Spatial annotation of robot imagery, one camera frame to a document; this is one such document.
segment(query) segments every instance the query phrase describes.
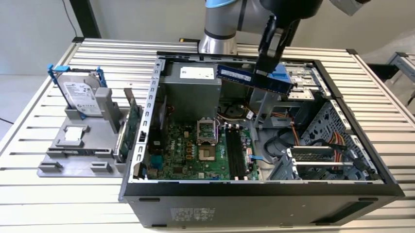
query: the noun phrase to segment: chip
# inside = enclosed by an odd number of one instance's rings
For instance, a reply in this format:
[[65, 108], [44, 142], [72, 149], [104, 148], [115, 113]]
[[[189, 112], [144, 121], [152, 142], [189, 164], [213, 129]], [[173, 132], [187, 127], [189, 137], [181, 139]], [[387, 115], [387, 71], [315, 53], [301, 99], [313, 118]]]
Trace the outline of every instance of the chip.
[[183, 167], [173, 167], [173, 173], [183, 173]]

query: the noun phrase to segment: sticker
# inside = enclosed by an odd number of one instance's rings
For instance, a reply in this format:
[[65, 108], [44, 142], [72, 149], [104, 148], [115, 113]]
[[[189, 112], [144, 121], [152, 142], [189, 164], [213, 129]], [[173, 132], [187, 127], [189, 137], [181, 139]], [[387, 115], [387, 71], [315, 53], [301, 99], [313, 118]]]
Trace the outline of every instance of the sticker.
[[76, 110], [87, 116], [101, 116], [91, 87], [84, 83], [73, 82], [65, 82], [64, 86]]
[[247, 114], [247, 119], [252, 119], [252, 117], [253, 117], [253, 112], [249, 110], [249, 112], [248, 112], [248, 114]]
[[220, 70], [220, 73], [223, 75], [228, 75], [233, 78], [237, 78], [237, 79], [241, 79], [241, 80], [251, 82], [251, 77], [248, 75], [237, 74], [237, 73], [228, 71], [228, 70], [224, 70], [224, 69]]
[[295, 81], [296, 83], [301, 83], [301, 82], [303, 82], [303, 79], [301, 79], [301, 78], [293, 78], [293, 81]]
[[83, 127], [67, 127], [65, 141], [79, 141], [83, 136]]
[[215, 208], [171, 208], [173, 221], [212, 221]]
[[181, 67], [181, 79], [215, 79], [213, 68], [211, 67]]

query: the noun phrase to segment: white wall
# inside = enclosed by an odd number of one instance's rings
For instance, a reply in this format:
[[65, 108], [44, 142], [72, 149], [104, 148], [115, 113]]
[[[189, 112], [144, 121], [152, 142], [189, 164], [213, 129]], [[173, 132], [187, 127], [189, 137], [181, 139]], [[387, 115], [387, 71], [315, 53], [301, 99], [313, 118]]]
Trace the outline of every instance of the white wall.
[[415, 0], [372, 0], [350, 17], [324, 0], [318, 15], [301, 21], [293, 46], [371, 52], [415, 28], [414, 10]]
[[[91, 0], [103, 37], [141, 41], [200, 38], [204, 0]], [[372, 0], [347, 16], [328, 0], [318, 15], [300, 23], [292, 46], [354, 48], [370, 52], [415, 28], [415, 0]], [[239, 33], [240, 43], [259, 43], [259, 35]]]
[[[104, 38], [175, 42], [203, 35], [204, 0], [91, 2]], [[318, 15], [303, 20], [292, 45], [370, 52], [415, 27], [414, 9], [415, 0], [372, 0], [348, 17], [324, 0]], [[60, 0], [0, 0], [0, 29], [0, 74], [45, 74], [75, 36]], [[259, 35], [236, 36], [240, 43], [259, 42]]]
[[[111, 39], [177, 42], [200, 39], [204, 0], [91, 0], [101, 36]], [[240, 43], [257, 44], [260, 36], [237, 33]]]
[[75, 37], [61, 0], [0, 0], [0, 30], [0, 75], [47, 76], [47, 65], [59, 61]]

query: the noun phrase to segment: white label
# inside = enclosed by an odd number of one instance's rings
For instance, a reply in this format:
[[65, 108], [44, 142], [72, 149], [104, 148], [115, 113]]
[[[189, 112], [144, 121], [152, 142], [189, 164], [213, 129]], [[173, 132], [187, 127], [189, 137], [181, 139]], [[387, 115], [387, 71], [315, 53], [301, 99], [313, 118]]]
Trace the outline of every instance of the white label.
[[181, 79], [215, 79], [213, 68], [211, 67], [181, 67]]
[[296, 83], [301, 83], [301, 82], [303, 82], [303, 79], [300, 79], [300, 78], [293, 78], [293, 81], [295, 81]]
[[224, 69], [220, 70], [220, 73], [224, 75], [228, 75], [233, 78], [237, 78], [237, 79], [241, 79], [241, 80], [251, 82], [251, 77], [248, 75], [237, 74], [237, 73], [228, 71], [228, 70], [224, 70]]
[[249, 112], [248, 112], [248, 114], [247, 114], [247, 119], [252, 119], [252, 117], [253, 117], [253, 112], [249, 110]]
[[84, 83], [64, 83], [76, 110], [87, 116], [101, 116], [91, 87]]

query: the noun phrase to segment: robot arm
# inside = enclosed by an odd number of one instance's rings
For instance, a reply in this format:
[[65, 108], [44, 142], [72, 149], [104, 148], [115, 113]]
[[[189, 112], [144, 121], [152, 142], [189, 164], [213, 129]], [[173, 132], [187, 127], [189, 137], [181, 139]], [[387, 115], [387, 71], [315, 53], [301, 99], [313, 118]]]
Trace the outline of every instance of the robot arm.
[[[265, 24], [253, 71], [255, 75], [265, 76], [273, 71], [288, 44], [289, 25], [299, 19], [312, 17], [322, 1], [207, 0], [205, 34], [199, 43], [199, 52], [236, 54], [236, 31], [260, 33]], [[351, 16], [370, 0], [330, 1]]]

